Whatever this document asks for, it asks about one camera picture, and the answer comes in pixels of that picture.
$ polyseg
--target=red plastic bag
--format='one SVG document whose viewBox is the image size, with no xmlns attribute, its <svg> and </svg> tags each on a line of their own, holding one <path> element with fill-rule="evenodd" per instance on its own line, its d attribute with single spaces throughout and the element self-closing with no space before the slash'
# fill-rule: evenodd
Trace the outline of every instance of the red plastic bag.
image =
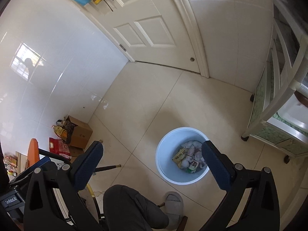
<svg viewBox="0 0 308 231">
<path fill-rule="evenodd" d="M 71 159 L 68 145 L 63 143 L 61 139 L 49 138 L 49 152 Z"/>
</svg>

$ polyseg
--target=white tiled wall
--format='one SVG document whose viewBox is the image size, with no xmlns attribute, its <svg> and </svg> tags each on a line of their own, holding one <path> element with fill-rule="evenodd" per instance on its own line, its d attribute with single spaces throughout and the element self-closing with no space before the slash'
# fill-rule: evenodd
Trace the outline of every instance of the white tiled wall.
<svg viewBox="0 0 308 231">
<path fill-rule="evenodd" d="M 190 0 L 210 76 L 254 92 L 272 31 L 272 0 Z"/>
<path fill-rule="evenodd" d="M 47 149 L 67 114 L 88 122 L 127 61 L 69 0 L 11 0 L 0 17 L 3 151 L 27 154 L 31 138 Z"/>
</svg>

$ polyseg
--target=shelf item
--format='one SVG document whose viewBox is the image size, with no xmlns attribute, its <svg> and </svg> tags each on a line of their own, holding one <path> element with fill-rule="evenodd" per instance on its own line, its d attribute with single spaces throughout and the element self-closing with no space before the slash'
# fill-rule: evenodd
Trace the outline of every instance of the shelf item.
<svg viewBox="0 0 308 231">
<path fill-rule="evenodd" d="M 308 94 L 308 35 L 285 0 L 273 1 L 270 50 L 242 139 L 253 136 L 291 157 L 308 156 L 308 129 L 297 117 L 299 101 L 294 95 Z M 301 110 L 308 115 L 307 108 Z"/>
</svg>

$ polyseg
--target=snack package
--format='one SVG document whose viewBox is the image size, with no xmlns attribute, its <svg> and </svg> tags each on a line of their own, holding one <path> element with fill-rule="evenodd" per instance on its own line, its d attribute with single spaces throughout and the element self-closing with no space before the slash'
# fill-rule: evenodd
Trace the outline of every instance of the snack package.
<svg viewBox="0 0 308 231">
<path fill-rule="evenodd" d="M 197 161 L 192 161 L 192 163 L 189 165 L 189 167 L 187 168 L 187 172 L 189 172 L 190 174 L 193 174 L 196 172 L 197 167 L 199 165 L 199 162 Z"/>
<path fill-rule="evenodd" d="M 49 151 L 69 160 L 72 158 L 68 145 L 63 143 L 62 139 L 49 138 Z"/>
<path fill-rule="evenodd" d="M 182 148 L 180 151 L 173 157 L 172 161 L 178 164 L 181 160 L 184 159 L 186 153 L 186 149 Z"/>
</svg>

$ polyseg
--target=black metal rod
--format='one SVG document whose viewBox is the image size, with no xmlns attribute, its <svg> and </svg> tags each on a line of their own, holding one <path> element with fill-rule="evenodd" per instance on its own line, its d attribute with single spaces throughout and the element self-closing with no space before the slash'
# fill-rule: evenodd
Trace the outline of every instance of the black metal rod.
<svg viewBox="0 0 308 231">
<path fill-rule="evenodd" d="M 106 171 L 106 170 L 114 169 L 116 167 L 121 167 L 121 164 L 105 166 L 105 167 L 97 167 L 94 172 Z"/>
<path fill-rule="evenodd" d="M 46 151 L 46 150 L 43 150 L 43 149 L 40 149 L 40 148 L 38 150 L 39 150 L 38 152 L 39 152 L 40 155 L 50 157 L 50 158 L 53 158 L 53 159 L 57 159 L 59 161 L 63 161 L 64 163 L 67 163 L 67 164 L 71 164 L 71 162 L 68 159 L 64 158 L 63 156 L 51 153 L 49 151 Z"/>
</svg>

